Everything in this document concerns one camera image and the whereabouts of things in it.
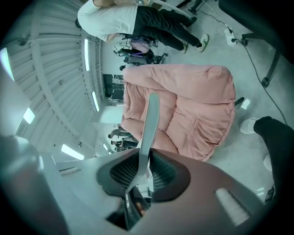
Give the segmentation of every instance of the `white shirt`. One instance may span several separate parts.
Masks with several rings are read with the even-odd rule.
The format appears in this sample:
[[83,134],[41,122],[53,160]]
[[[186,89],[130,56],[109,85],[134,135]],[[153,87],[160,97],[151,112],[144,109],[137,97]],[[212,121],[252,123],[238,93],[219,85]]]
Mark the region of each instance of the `white shirt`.
[[97,7],[87,1],[78,12],[79,24],[88,34],[107,41],[109,34],[133,34],[138,6]]

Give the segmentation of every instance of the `black sock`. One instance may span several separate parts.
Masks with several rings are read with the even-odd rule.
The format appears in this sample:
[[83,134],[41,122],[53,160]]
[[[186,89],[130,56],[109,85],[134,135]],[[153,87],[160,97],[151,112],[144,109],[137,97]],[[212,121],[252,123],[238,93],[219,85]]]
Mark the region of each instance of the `black sock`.
[[199,42],[198,45],[196,47],[202,47],[202,43]]

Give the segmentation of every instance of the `person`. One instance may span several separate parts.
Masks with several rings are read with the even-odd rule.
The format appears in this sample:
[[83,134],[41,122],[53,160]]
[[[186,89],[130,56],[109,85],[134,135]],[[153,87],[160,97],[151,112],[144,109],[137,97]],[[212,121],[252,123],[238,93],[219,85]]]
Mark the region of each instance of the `person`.
[[129,132],[126,132],[123,128],[121,128],[122,130],[120,129],[115,129],[113,130],[109,135],[108,135],[108,138],[112,139],[115,135],[117,137],[132,137],[132,134],[129,133]]
[[269,154],[264,159],[264,166],[272,171],[276,197],[288,188],[292,178],[294,159],[294,130],[271,117],[250,118],[242,122],[240,130],[244,134],[259,134],[264,140]]
[[118,129],[119,129],[119,131],[121,131],[121,132],[127,132],[125,129],[123,129],[123,128],[121,127],[120,124],[118,124]]
[[208,35],[204,34],[199,40],[181,25],[189,27],[195,18],[190,20],[176,12],[131,5],[134,0],[128,1],[129,6],[124,6],[126,0],[88,0],[78,12],[78,23],[88,34],[105,42],[111,41],[118,34],[148,36],[185,53],[187,44],[182,43],[176,38],[178,37],[195,46],[198,51],[204,51]]
[[120,71],[123,71],[124,69],[125,69],[125,65],[122,65],[122,66],[119,67]]
[[132,141],[128,141],[128,140],[122,140],[122,141],[110,141],[110,144],[115,145],[116,147],[133,147],[136,148],[137,147],[137,143],[132,142]]
[[121,151],[126,150],[126,148],[125,148],[125,147],[116,147],[116,148],[114,148],[114,150],[115,150],[116,152],[121,152]]

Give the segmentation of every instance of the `power strip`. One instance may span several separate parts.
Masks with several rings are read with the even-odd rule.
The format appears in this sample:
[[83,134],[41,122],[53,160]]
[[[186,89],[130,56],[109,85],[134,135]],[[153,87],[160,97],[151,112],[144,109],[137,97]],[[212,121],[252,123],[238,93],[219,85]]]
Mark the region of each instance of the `power strip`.
[[226,28],[225,29],[225,35],[226,35],[226,42],[228,43],[229,46],[235,46],[235,45],[237,45],[237,43],[235,41],[232,42],[232,39],[235,38],[235,35],[234,35],[234,32],[233,31],[232,31],[232,33],[230,33],[229,29]]

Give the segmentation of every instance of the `cable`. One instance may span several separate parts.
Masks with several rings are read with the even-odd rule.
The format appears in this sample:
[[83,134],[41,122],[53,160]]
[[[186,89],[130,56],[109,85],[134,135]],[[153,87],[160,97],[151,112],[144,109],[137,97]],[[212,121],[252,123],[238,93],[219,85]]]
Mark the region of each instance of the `cable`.
[[287,121],[286,121],[286,118],[285,118],[283,112],[281,111],[281,109],[279,108],[279,106],[275,103],[275,101],[274,101],[273,98],[270,96],[270,94],[267,92],[267,90],[265,89],[265,87],[262,85],[262,83],[261,83],[261,81],[260,81],[260,79],[259,79],[259,76],[258,76],[258,73],[257,73],[256,67],[255,67],[255,65],[254,65],[254,63],[253,63],[253,61],[252,61],[252,59],[251,59],[251,56],[250,56],[250,54],[249,54],[249,52],[248,52],[246,46],[245,46],[245,45],[244,45],[239,39],[232,39],[232,42],[235,42],[235,41],[239,41],[239,42],[244,46],[244,48],[245,48],[245,50],[246,50],[246,52],[247,52],[247,54],[248,54],[248,56],[249,56],[249,59],[250,59],[252,65],[253,65],[253,68],[254,68],[254,70],[255,70],[256,77],[257,77],[259,83],[261,84],[262,88],[265,90],[265,92],[266,92],[266,94],[268,95],[268,97],[272,100],[272,102],[274,103],[274,105],[277,107],[277,109],[279,110],[279,112],[281,113],[281,115],[282,115],[282,117],[283,117],[283,120],[284,120],[285,124],[288,126],[288,123],[287,123]]
[[207,16],[211,16],[212,18],[214,18],[216,21],[218,21],[218,22],[221,22],[221,23],[223,23],[222,21],[220,21],[220,20],[218,20],[218,19],[216,19],[214,16],[212,16],[212,15],[210,15],[210,14],[207,14],[207,13],[205,13],[205,12],[203,12],[203,11],[201,11],[201,10],[198,10],[198,9],[196,9],[197,11],[199,11],[199,12],[202,12],[203,14],[205,14],[205,15],[207,15]]
[[207,2],[205,2],[204,0],[201,0],[201,1],[204,2],[211,10],[213,10],[213,12],[219,17],[220,20],[217,20],[214,16],[212,16],[210,14],[207,14],[207,13],[201,11],[201,10],[197,10],[197,9],[196,10],[202,12],[205,15],[213,17],[218,22],[223,23],[228,28],[229,32],[232,33],[233,31],[230,29],[230,27],[226,23],[223,22],[223,19],[216,13],[216,11]]
[[223,19],[216,13],[216,11],[206,2],[206,1],[204,1],[204,0],[201,0],[202,2],[204,2],[211,10],[213,10],[214,11],[214,13],[219,17],[219,19],[221,20],[221,21],[223,21]]

